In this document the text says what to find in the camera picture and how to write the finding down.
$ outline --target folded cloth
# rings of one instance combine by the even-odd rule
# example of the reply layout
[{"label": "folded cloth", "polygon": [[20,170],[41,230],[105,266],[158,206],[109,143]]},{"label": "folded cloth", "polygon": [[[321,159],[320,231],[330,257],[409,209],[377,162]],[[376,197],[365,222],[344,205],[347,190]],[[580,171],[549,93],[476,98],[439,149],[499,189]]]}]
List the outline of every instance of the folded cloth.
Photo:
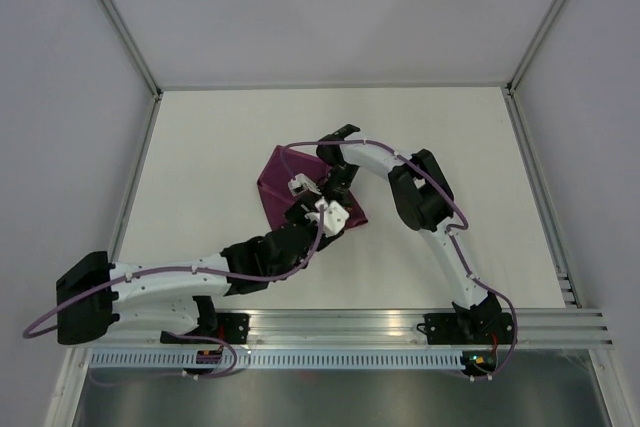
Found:
[{"label": "folded cloth", "polygon": [[[289,191],[288,182],[291,179],[280,157],[282,149],[281,145],[276,146],[267,165],[258,177],[258,193],[272,230],[276,230],[286,223],[284,213],[297,200]],[[317,157],[295,150],[289,150],[286,153],[286,159],[291,170],[296,174],[305,174],[316,183],[326,177],[331,169]],[[348,198],[351,205],[347,207],[349,220],[345,228],[352,229],[366,224],[367,217],[358,201],[351,193]]]}]

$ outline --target table surface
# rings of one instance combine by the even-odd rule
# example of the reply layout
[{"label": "table surface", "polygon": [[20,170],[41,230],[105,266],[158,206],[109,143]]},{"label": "table surface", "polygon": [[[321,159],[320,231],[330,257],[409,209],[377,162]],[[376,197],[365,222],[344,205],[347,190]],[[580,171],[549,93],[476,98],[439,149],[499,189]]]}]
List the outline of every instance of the table surface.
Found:
[{"label": "table surface", "polygon": [[[497,87],[166,92],[120,260],[193,259],[263,235],[269,226],[256,180],[274,147],[317,140],[346,123],[399,150],[431,150],[469,218],[463,238],[483,280],[517,307],[564,307]],[[287,281],[214,299],[216,306],[450,307],[439,265],[398,218],[388,184],[360,172],[352,191],[369,224]]]}]

